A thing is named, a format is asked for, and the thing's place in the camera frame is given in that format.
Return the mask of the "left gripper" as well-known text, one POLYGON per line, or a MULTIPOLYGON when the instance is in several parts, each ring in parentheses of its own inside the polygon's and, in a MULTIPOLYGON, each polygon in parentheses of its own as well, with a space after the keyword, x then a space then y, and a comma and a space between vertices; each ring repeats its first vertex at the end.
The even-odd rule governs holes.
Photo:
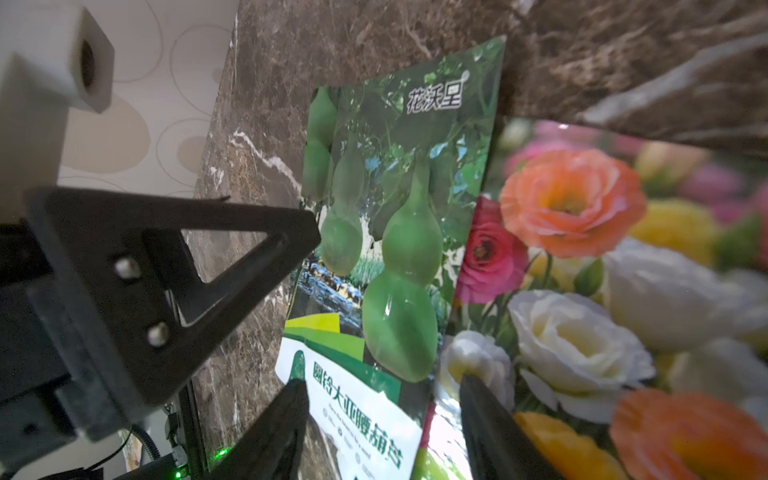
POLYGON ((109 107, 113 66, 85 7, 2 2, 6 473, 73 441, 75 428, 100 440, 159 408, 320 242, 303 210, 53 187, 69 111, 109 107), (204 281, 187 231, 262 241, 204 281))

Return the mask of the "green gourd packet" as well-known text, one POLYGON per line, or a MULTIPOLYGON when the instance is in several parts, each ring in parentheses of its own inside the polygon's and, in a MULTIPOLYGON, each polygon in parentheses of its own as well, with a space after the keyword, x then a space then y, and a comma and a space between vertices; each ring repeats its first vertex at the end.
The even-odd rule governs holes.
POLYGON ((407 479, 424 430, 497 111, 506 40, 319 87, 298 269, 275 365, 303 379, 327 450, 314 479, 407 479))

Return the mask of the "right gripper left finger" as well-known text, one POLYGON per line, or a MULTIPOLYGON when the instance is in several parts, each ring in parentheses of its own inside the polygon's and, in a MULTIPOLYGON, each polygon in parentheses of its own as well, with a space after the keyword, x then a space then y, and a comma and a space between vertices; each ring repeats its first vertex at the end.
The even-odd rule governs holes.
POLYGON ((306 382, 292 379, 207 477, 296 480, 308 418, 306 382))

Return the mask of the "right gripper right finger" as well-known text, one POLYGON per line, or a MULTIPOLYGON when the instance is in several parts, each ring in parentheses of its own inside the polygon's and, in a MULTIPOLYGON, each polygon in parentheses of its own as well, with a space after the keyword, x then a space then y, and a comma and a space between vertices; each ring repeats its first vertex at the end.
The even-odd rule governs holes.
POLYGON ((562 477, 479 377, 463 377, 459 398, 462 431, 474 479, 562 477))

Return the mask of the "flower seed packet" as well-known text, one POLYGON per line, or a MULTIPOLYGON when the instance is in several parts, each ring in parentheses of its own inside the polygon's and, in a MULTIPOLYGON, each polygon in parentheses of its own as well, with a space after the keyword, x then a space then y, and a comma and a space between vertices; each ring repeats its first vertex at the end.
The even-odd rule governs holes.
POLYGON ((508 479, 767 475, 767 160, 516 118, 497 134, 417 454, 468 479, 459 388, 508 479))

